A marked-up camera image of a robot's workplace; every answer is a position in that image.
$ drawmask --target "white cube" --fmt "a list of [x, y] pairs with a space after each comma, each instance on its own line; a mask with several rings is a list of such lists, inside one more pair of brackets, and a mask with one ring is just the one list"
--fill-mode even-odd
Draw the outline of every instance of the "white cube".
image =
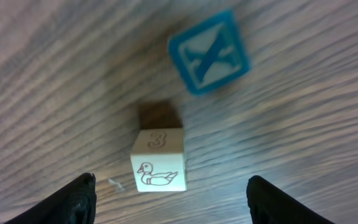
[[182, 128], [142, 130], [131, 162], [139, 192], [187, 189]]

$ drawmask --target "red outline drawing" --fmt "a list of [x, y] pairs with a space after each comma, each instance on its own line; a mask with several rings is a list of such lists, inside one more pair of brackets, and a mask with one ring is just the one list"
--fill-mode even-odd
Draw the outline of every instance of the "red outline drawing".
[[150, 141], [147, 146], [151, 149], [157, 149], [165, 145], [165, 137], [167, 137], [167, 133], [165, 131], [154, 131], [150, 134], [150, 137], [154, 141]]
[[178, 172], [166, 172], [158, 174], [152, 174], [152, 172], [153, 164], [149, 162], [142, 163], [139, 170], [137, 171], [138, 174], [143, 173], [141, 181], [145, 185], [168, 185], [178, 175]]

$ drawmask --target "duck drawing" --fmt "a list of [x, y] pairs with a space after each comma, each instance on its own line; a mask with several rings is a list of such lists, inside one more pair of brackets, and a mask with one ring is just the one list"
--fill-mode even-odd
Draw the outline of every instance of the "duck drawing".
[[141, 178], [142, 183], [146, 185], [168, 185], [177, 175], [178, 172], [166, 172], [152, 174], [153, 164], [149, 162], [144, 162], [140, 165], [138, 174], [143, 173]]

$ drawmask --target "wooden floor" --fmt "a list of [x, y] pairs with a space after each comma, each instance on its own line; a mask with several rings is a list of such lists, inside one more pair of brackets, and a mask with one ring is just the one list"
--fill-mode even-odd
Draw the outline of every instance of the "wooden floor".
[[[227, 8], [253, 70], [196, 98], [167, 40]], [[158, 101], [183, 119], [186, 192], [136, 190], [138, 109]], [[358, 223], [358, 1], [0, 0], [0, 223], [84, 172], [95, 223], [251, 223], [256, 174]]]

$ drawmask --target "blue square tile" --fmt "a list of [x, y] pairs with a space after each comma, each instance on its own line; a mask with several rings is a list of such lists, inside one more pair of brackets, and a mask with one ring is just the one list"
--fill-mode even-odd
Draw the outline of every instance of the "blue square tile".
[[196, 95], [215, 90], [250, 70], [231, 11], [174, 36], [168, 51], [188, 89]]

